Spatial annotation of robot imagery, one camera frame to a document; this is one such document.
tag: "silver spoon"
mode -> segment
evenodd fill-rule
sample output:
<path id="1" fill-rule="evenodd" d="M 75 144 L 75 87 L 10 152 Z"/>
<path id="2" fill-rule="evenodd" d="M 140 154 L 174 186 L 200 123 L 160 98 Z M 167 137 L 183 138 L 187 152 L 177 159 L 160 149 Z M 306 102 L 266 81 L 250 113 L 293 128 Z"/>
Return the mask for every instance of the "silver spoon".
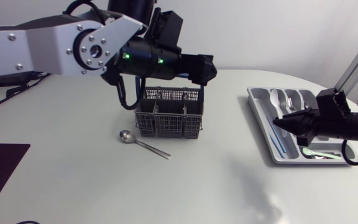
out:
<path id="1" fill-rule="evenodd" d="M 128 130 L 120 131 L 119 135 L 120 135 L 121 139 L 126 143 L 136 143 L 136 144 L 138 144 L 140 146 L 143 146 L 143 147 L 146 147 L 147 149 L 150 149 L 152 152 L 157 153 L 158 155 L 160 155 L 160 156 L 162 156 L 162 157 L 164 157 L 166 159 L 171 158 L 171 155 L 169 155 L 168 153 L 163 152 L 160 149 L 156 149 L 153 146 L 150 146 L 150 145 L 148 145 L 148 144 L 146 144 L 144 142 L 136 140 L 136 136 L 134 134 L 131 134 L 131 132 L 128 131 Z"/>
<path id="2" fill-rule="evenodd" d="M 308 149 L 305 147 L 302 149 L 302 152 L 307 156 L 314 155 L 314 156 L 324 156 L 324 157 L 328 157 L 328 158 L 332 158 L 332 159 L 342 159 L 340 156 L 334 156 L 334 155 L 322 153 L 322 152 L 314 152 L 311 149 Z"/>
<path id="3" fill-rule="evenodd" d="M 270 102 L 272 102 L 274 108 L 276 108 L 276 112 L 277 112 L 277 117 L 279 119 L 282 119 L 283 118 L 283 115 L 281 114 L 281 111 L 280 111 L 280 100 L 278 99 L 278 92 L 277 90 L 272 90 L 271 94 L 270 94 Z M 283 135 L 283 138 L 285 138 L 287 135 L 288 135 L 288 132 L 284 129 L 281 129 L 282 131 L 282 135 Z"/>

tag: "gray plastic tray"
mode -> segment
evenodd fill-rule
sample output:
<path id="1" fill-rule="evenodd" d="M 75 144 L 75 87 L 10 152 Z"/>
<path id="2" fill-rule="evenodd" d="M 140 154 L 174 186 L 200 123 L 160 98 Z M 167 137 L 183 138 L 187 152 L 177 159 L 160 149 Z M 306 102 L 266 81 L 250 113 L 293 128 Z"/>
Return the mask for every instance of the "gray plastic tray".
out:
<path id="1" fill-rule="evenodd" d="M 278 92 L 280 111 L 282 114 L 303 110 L 305 105 L 312 108 L 318 108 L 316 97 L 310 90 L 294 88 L 248 87 L 248 102 L 251 105 L 252 111 L 254 112 L 259 126 L 265 136 L 273 161 L 278 164 L 346 164 L 344 159 L 322 159 L 317 156 L 306 156 L 301 152 L 303 147 L 296 144 L 296 136 L 288 133 L 286 137 L 283 137 L 282 130 L 277 126 L 274 126 L 277 135 L 274 133 L 271 125 L 269 124 L 269 122 L 277 117 L 276 109 L 270 102 L 270 93 L 273 89 L 276 89 Z M 292 100 L 292 110 L 287 103 L 288 97 Z M 278 150 L 278 148 L 281 148 L 279 140 L 281 140 L 287 152 L 280 152 Z M 341 139 L 316 137 L 313 139 L 308 148 L 315 152 L 335 154 L 343 158 L 341 146 Z M 353 148 L 349 143 L 346 146 L 346 152 L 350 159 L 358 161 L 358 156 L 354 153 Z"/>

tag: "cutlery basket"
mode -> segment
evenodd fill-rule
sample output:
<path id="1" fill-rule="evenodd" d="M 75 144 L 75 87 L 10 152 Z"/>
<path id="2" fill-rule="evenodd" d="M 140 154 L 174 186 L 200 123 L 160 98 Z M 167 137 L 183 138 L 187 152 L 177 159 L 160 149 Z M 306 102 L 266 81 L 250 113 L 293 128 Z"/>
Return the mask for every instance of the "cutlery basket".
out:
<path id="1" fill-rule="evenodd" d="M 136 127 L 145 137 L 197 139 L 202 116 L 203 88 L 145 87 L 135 109 Z"/>

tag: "white table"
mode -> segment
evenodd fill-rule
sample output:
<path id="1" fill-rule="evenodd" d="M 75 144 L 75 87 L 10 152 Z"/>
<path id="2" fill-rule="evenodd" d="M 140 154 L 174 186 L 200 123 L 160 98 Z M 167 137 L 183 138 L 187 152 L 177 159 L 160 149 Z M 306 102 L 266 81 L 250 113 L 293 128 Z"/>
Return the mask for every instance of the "white table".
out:
<path id="1" fill-rule="evenodd" d="M 148 85 L 192 86 L 182 78 Z M 0 143 L 32 145 L 0 193 L 0 224 L 358 223 L 358 167 L 274 164 L 248 86 L 323 89 L 279 73 L 220 70 L 205 88 L 199 138 L 164 139 L 140 137 L 134 112 L 100 77 L 49 77 L 0 105 Z M 172 158 L 123 144 L 122 129 Z"/>

